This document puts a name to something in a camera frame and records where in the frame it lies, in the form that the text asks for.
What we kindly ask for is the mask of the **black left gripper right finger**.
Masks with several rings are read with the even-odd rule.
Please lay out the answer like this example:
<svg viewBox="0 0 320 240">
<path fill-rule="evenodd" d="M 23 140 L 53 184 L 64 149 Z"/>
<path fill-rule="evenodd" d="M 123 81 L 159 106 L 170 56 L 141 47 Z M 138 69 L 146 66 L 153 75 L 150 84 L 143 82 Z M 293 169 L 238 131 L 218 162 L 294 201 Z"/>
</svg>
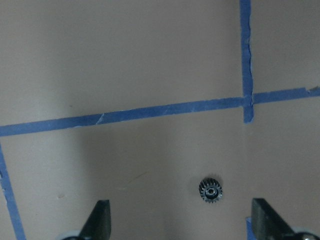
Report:
<svg viewBox="0 0 320 240">
<path fill-rule="evenodd" d="M 251 228 L 257 240 L 294 240 L 295 232 L 264 198 L 251 202 Z"/>
</svg>

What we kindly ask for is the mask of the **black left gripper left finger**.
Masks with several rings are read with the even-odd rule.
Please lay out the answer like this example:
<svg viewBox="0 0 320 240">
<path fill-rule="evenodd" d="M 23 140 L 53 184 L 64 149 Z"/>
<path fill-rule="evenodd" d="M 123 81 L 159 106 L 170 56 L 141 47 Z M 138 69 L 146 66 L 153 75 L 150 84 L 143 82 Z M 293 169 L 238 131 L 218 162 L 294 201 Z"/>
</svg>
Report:
<svg viewBox="0 0 320 240">
<path fill-rule="evenodd" d="M 111 207 L 109 200 L 98 200 L 82 227 L 81 240 L 109 240 L 111 236 Z"/>
</svg>

